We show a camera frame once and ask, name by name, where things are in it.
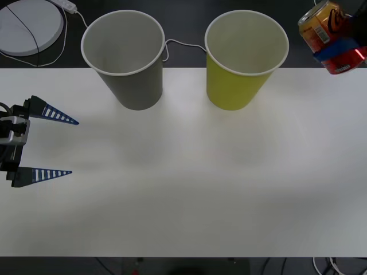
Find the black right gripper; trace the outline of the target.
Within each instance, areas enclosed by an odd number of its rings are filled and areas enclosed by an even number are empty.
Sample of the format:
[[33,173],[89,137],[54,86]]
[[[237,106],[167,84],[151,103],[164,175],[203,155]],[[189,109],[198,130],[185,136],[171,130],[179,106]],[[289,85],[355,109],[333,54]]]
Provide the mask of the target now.
[[361,5],[350,19],[348,37],[341,37],[321,51],[315,52],[313,57],[319,61],[327,61],[350,50],[366,46],[366,5]]

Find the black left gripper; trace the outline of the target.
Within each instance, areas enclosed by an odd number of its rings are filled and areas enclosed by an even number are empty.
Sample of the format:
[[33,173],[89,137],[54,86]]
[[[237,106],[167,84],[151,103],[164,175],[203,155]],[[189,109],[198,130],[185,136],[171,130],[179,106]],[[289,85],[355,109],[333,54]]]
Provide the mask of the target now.
[[[30,117],[79,125],[77,120],[37,96],[31,96],[25,100],[24,107],[28,110]],[[6,180],[11,181],[11,186],[14,188],[29,186],[72,173],[69,170],[19,167],[22,151],[23,146],[1,145],[1,171],[7,172]]]

